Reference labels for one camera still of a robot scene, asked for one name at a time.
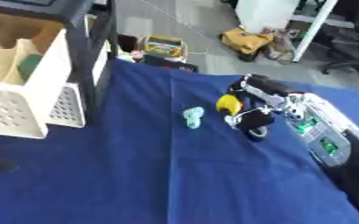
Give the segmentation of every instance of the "white storage crate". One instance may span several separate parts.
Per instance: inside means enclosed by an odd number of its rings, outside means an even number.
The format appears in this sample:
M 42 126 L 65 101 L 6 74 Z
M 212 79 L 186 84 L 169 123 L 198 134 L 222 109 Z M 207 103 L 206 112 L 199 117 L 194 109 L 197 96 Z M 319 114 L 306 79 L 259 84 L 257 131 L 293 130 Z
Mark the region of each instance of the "white storage crate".
M 106 43 L 101 49 L 95 63 L 93 69 L 95 86 L 97 86 L 103 69 L 105 69 L 105 66 L 108 63 L 108 49 L 109 43 Z M 50 124 L 82 128 L 86 125 L 84 110 L 85 108 L 81 98 L 79 84 L 67 83 L 47 122 Z
M 15 50 L 13 56 L 9 54 L 13 57 L 10 66 L 0 69 L 0 135 L 46 136 L 46 122 L 72 69 L 66 32 L 54 22 L 0 14 L 0 42 L 6 39 L 11 45 L 14 38 L 17 45 L 18 39 L 30 39 L 42 54 L 42 60 L 26 81 L 15 68 L 15 63 L 20 63 L 15 57 L 23 54 L 21 50 Z

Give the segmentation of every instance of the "gray floor tile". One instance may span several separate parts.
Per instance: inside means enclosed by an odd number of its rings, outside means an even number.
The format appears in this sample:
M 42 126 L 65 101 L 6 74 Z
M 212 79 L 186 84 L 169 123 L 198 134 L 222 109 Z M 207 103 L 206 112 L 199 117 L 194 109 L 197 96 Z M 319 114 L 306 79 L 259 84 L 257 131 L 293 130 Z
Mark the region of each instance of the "gray floor tile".
M 281 65 L 262 55 L 252 63 L 240 61 L 217 38 L 219 33 L 238 26 L 234 11 L 220 0 L 145 1 L 159 10 L 138 0 L 117 1 L 119 32 L 140 38 L 151 34 L 183 38 L 191 53 L 204 53 L 209 47 L 206 54 L 188 56 L 187 61 L 199 66 L 201 73 L 257 73 L 282 81 L 359 89 L 359 76 L 349 69 L 331 71 L 330 75 L 320 72 L 330 59 L 326 49 L 318 45 L 312 45 L 300 63 Z

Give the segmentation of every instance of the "wire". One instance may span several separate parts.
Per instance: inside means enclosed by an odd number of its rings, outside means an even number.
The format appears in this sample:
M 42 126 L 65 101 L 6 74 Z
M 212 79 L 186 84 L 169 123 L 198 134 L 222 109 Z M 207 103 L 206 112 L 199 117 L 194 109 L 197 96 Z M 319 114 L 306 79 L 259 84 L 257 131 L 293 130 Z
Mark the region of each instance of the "wire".
M 177 22 L 177 24 L 179 25 L 184 25 L 186 28 L 188 28 L 189 30 L 192 30 L 193 32 L 195 32 L 197 35 L 199 35 L 200 37 L 204 38 L 207 42 L 208 42 L 208 46 L 206 48 L 205 52 L 189 52 L 188 54 L 195 54 L 195 55 L 205 55 L 208 54 L 210 49 L 211 49 L 211 40 L 209 40 L 206 35 L 204 35 L 201 31 L 196 30 L 195 28 L 193 28 L 191 25 L 188 24 L 183 24 L 181 23 L 181 21 L 179 21 L 175 16 L 172 16 L 170 13 L 160 9 L 158 6 L 155 6 L 152 3 L 146 2 L 145 0 L 137 0 L 142 4 L 147 4 L 149 6 L 151 6 L 154 10 L 159 11 L 165 15 L 167 15 L 169 18 L 171 18 L 172 20 L 174 20 L 175 22 Z

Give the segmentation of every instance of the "green object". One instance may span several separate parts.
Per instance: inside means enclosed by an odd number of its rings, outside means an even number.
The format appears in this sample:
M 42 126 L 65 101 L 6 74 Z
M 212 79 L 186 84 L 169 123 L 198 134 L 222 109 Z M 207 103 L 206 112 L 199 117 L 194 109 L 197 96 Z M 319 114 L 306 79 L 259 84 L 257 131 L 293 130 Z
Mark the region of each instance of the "green object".
M 307 128 L 313 127 L 316 124 L 317 121 L 315 119 L 312 119 L 309 122 L 305 123 L 304 125 L 297 126 L 296 128 L 300 134 L 305 134 Z
M 18 71 L 24 81 L 28 81 L 35 68 L 37 68 L 42 56 L 39 54 L 30 54 L 18 65 Z
M 198 129 L 201 126 L 201 118 L 204 116 L 204 108 L 189 108 L 182 114 L 187 119 L 187 127 L 190 129 Z
M 327 138 L 321 139 L 320 144 L 321 144 L 322 148 L 324 148 L 324 150 L 328 154 L 332 154 L 332 153 L 336 152 L 337 150 L 339 150 L 339 147 L 337 147 L 337 145 L 334 142 L 332 142 L 331 140 L 329 140 Z

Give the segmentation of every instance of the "blue fabric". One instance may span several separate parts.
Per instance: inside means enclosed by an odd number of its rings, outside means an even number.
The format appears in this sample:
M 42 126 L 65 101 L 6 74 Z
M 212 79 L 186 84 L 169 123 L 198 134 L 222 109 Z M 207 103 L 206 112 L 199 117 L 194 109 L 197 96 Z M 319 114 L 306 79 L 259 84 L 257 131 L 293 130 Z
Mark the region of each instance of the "blue fabric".
M 222 121 L 215 101 L 238 78 L 116 61 L 99 124 L 0 136 L 0 157 L 21 166 L 0 174 L 0 224 L 359 223 L 281 119 L 262 143 Z M 359 92 L 295 86 L 359 124 Z

